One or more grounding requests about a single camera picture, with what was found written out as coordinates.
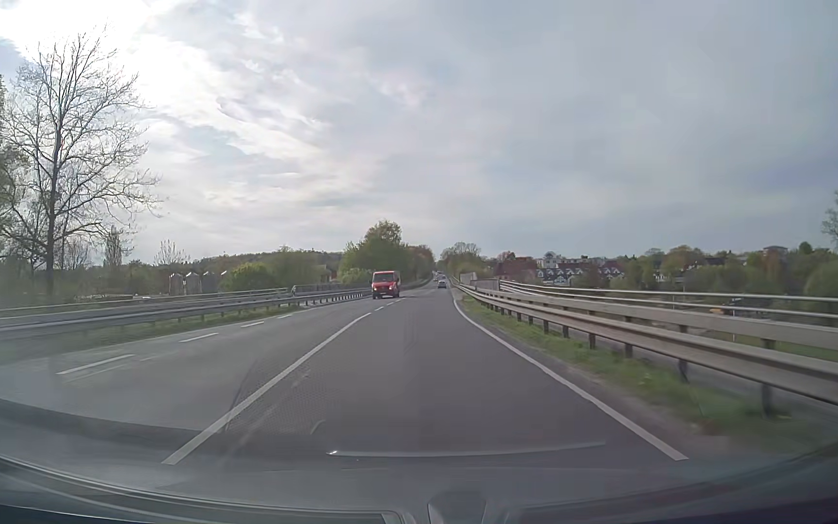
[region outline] white dashed line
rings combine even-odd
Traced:
[[[222,415],[222,417],[219,418],[216,422],[212,423],[212,425],[210,425],[208,428],[202,430],[202,432],[199,433],[199,435],[194,436],[192,440],[190,440],[189,442],[184,444],[183,447],[174,451],[173,454],[170,455],[169,457],[165,458],[162,463],[176,464],[180,460],[184,459],[186,457],[186,455],[189,455],[190,452],[192,452],[194,449],[199,447],[199,445],[201,445],[203,442],[206,442],[207,440],[209,440],[209,437],[215,435],[219,430],[224,428],[227,423],[230,423],[232,421],[232,419],[234,419],[235,417],[240,415],[242,411],[244,411],[245,409],[248,408],[248,406],[253,404],[254,401],[261,398],[264,393],[267,393],[278,382],[283,380],[286,377],[286,375],[290,375],[297,367],[302,365],[305,361],[309,360],[309,357],[318,353],[322,348],[328,346],[329,343],[332,342],[332,340],[337,339],[338,336],[341,335],[342,333],[344,333],[345,331],[347,331],[348,328],[351,328],[352,326],[354,326],[355,324],[360,322],[361,319],[371,315],[371,313],[372,313],[372,311],[369,311],[369,312],[365,313],[364,315],[355,318],[355,320],[349,322],[343,328],[334,332],[332,334],[332,337],[329,337],[328,339],[323,340],[318,346],[309,350],[309,352],[307,354],[301,356],[299,358],[299,360],[297,360],[294,363],[291,363],[290,367],[287,367],[283,371],[280,371],[280,373],[278,375],[276,375],[276,377],[271,378],[270,380],[267,381],[267,383],[265,383],[263,386],[261,386],[261,388],[258,389],[256,392],[251,393],[250,395],[248,395],[248,398],[242,400],[234,408],[231,408],[227,413]]]
[[[129,353],[127,355],[115,356],[115,357],[112,357],[112,358],[107,358],[105,360],[100,360],[99,362],[87,363],[86,365],[79,365],[79,366],[76,366],[76,367],[71,367],[70,369],[64,369],[64,371],[59,371],[57,374],[58,375],[66,375],[67,373],[73,373],[74,371],[82,371],[82,370],[88,369],[90,367],[95,367],[97,365],[102,365],[104,363],[114,362],[116,360],[121,360],[123,358],[129,358],[131,356],[134,356],[134,353]]]
[[[205,337],[211,337],[212,335],[218,335],[218,333],[206,333],[205,335],[200,335],[198,337],[193,337],[192,339],[180,340],[180,342],[192,342],[193,340],[204,339]]]
[[[75,382],[81,378],[89,378],[93,375],[99,375],[99,373],[105,373],[106,371],[112,371],[113,369],[119,369],[119,367],[123,367],[124,364],[120,363],[119,365],[113,365],[112,367],[106,367],[105,369],[100,369],[99,371],[93,371],[92,373],[87,373],[86,375],[82,375],[81,377],[73,377],[67,380],[67,382]]]

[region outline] cloud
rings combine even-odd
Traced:
[[[143,259],[381,217],[435,250],[821,244],[838,187],[838,3],[13,0],[0,42],[106,21],[169,197]]]

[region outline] solid white line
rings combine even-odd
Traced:
[[[125,365],[123,363],[120,363],[119,365],[113,365],[112,367],[106,367],[105,369],[100,369],[99,371],[94,371],[92,373],[87,373],[86,375],[82,375],[80,377],[70,378],[69,380],[67,380],[67,382],[75,382],[76,380],[79,380],[80,378],[89,378],[89,377],[92,377],[93,375],[99,375],[99,373],[105,373],[106,371],[112,371],[113,369],[119,369],[119,367],[124,367],[124,366]]]
[[[88,369],[89,367],[95,367],[97,365],[102,365],[104,363],[114,362],[116,360],[121,360],[123,358],[128,358],[130,356],[134,356],[134,353],[129,353],[127,355],[121,355],[121,356],[114,356],[112,358],[107,358],[105,360],[100,360],[99,362],[87,363],[86,365],[79,365],[77,367],[72,367],[70,369],[64,369],[64,371],[59,371],[57,374],[58,375],[66,375],[67,373],[73,373],[74,371],[82,371],[83,369]]]
[[[186,457],[186,455],[189,455],[189,454],[190,454],[190,452],[192,452],[194,449],[196,449],[197,447],[199,447],[199,445],[201,445],[203,442],[206,442],[207,440],[209,440],[209,437],[211,437],[211,436],[212,436],[212,435],[214,435],[216,432],[218,432],[219,430],[221,430],[222,428],[224,428],[224,427],[226,426],[226,424],[227,424],[227,423],[231,422],[231,421],[232,421],[232,419],[234,419],[234,418],[235,418],[235,417],[237,417],[237,416],[238,416],[238,415],[239,415],[242,411],[244,411],[245,409],[247,409],[247,408],[248,408],[248,406],[250,406],[251,404],[253,404],[255,400],[257,400],[257,399],[261,398],[261,396],[263,396],[263,394],[264,394],[264,393],[267,393],[267,392],[268,392],[271,388],[273,388],[273,387],[274,387],[274,386],[275,386],[278,382],[280,382],[282,379],[284,379],[286,375],[290,375],[290,374],[291,374],[291,373],[292,373],[292,372],[293,372],[293,371],[294,371],[297,367],[299,367],[300,365],[302,365],[305,361],[309,360],[309,357],[311,357],[312,355],[314,355],[314,354],[316,354],[317,352],[319,352],[319,350],[321,350],[322,348],[324,348],[324,347],[328,346],[328,345],[329,345],[329,343],[330,343],[330,342],[332,342],[332,340],[337,339],[337,338],[338,338],[338,336],[339,336],[339,335],[341,335],[342,333],[344,333],[345,331],[347,331],[347,330],[348,330],[348,328],[351,328],[352,326],[354,326],[355,324],[357,324],[357,323],[358,323],[361,319],[363,319],[363,318],[367,317],[367,316],[368,316],[368,315],[370,315],[371,313],[372,313],[372,311],[369,311],[369,312],[365,313],[364,315],[362,315],[362,316],[359,316],[359,317],[355,318],[355,320],[353,320],[353,321],[349,322],[349,323],[348,323],[347,325],[345,325],[343,328],[341,328],[341,329],[339,329],[338,331],[334,332],[334,333],[332,334],[332,337],[329,337],[329,338],[328,338],[328,339],[326,339],[326,340],[322,340],[322,342],[321,342],[318,346],[316,346],[315,348],[313,348],[313,349],[309,350],[309,352],[308,352],[307,354],[305,354],[305,355],[301,356],[301,357],[299,358],[299,360],[297,360],[296,362],[291,363],[291,364],[290,364],[290,367],[287,367],[287,368],[286,368],[286,369],[284,369],[283,371],[280,371],[280,373],[279,373],[278,375],[276,375],[276,377],[273,377],[273,378],[271,378],[270,380],[268,380],[268,381],[267,381],[267,383],[266,383],[266,384],[264,384],[263,386],[261,386],[261,388],[260,388],[260,389],[258,389],[258,390],[257,390],[256,392],[254,392],[254,393],[251,393],[251,394],[248,396],[248,398],[246,398],[246,399],[242,400],[242,401],[241,401],[241,402],[240,402],[237,406],[235,406],[234,408],[231,408],[231,409],[230,409],[227,413],[225,413],[224,415],[222,415],[222,417],[221,417],[220,419],[218,419],[216,422],[212,423],[212,425],[210,425],[208,428],[206,428],[206,429],[202,430],[202,432],[201,432],[201,433],[199,433],[199,435],[194,436],[192,440],[190,440],[189,442],[187,442],[186,444],[184,444],[184,445],[183,445],[183,447],[181,447],[181,448],[177,449],[176,451],[174,451],[172,455],[170,455],[169,457],[165,458],[165,459],[164,459],[164,461],[163,461],[163,462],[161,462],[161,463],[164,463],[164,464],[175,464],[175,463],[179,462],[180,460],[184,459],[184,458]]]
[[[193,337],[192,339],[180,340],[180,342],[192,342],[193,340],[204,339],[205,337],[211,337],[212,335],[218,335],[218,333],[206,333],[205,335],[200,335],[198,337]]]
[[[484,333],[486,333],[487,335],[489,335],[491,339],[496,340],[500,344],[503,344],[503,346],[506,347],[507,350],[513,351],[514,353],[518,354],[520,357],[525,359],[526,362],[531,363],[535,367],[538,367],[546,375],[552,377],[553,379],[557,380],[561,384],[564,384],[569,390],[581,395],[589,403],[591,403],[594,406],[596,406],[597,408],[599,408],[600,411],[606,413],[607,415],[612,417],[612,419],[617,421],[618,423],[623,424],[624,426],[626,426],[634,434],[641,436],[643,440],[645,440],[646,442],[648,442],[652,446],[657,447],[659,451],[661,451],[662,453],[665,453],[670,458],[675,459],[675,460],[687,460],[687,456],[684,455],[683,453],[681,453],[681,451],[678,451],[674,447],[669,446],[663,440],[658,438],[656,435],[652,435],[649,432],[647,432],[639,424],[634,423],[633,421],[627,419],[619,411],[616,411],[615,409],[610,408],[609,406],[604,404],[599,398],[597,398],[597,397],[593,396],[592,394],[582,390],[581,388],[578,388],[573,383],[569,382],[567,379],[565,379],[564,377],[562,377],[558,373],[555,373],[551,369],[548,369],[545,365],[543,365],[542,363],[538,362],[537,360],[531,358],[526,353],[524,353],[520,350],[517,350],[511,344],[506,342],[506,340],[500,339],[499,337],[497,337],[496,335],[491,333],[490,330],[488,330],[487,328],[485,328],[485,327],[481,326],[480,324],[472,321],[472,319],[469,316],[465,315],[465,313],[463,311],[461,311],[461,308],[458,305],[458,301],[453,300],[453,302],[454,302],[454,308],[456,310],[458,310],[458,312],[461,314],[461,316],[465,317],[465,320],[470,322],[475,328],[478,328],[481,331],[483,331]]]

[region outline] windshield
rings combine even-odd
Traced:
[[[838,2],[55,9],[0,2],[1,456],[536,505],[838,442]]]

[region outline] grass verge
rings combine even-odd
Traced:
[[[554,333],[546,334],[541,326],[530,326],[518,322],[515,316],[488,310],[470,296],[465,296],[462,304],[468,314],[484,325],[499,328],[507,335],[600,377],[647,404],[692,423],[702,434],[727,435],[739,442],[775,451],[795,451],[816,448],[830,440],[828,430],[838,430],[790,414],[780,414],[774,420],[765,419],[757,403],[713,388],[685,384],[669,369],[625,358],[616,351],[591,350],[582,342]]]

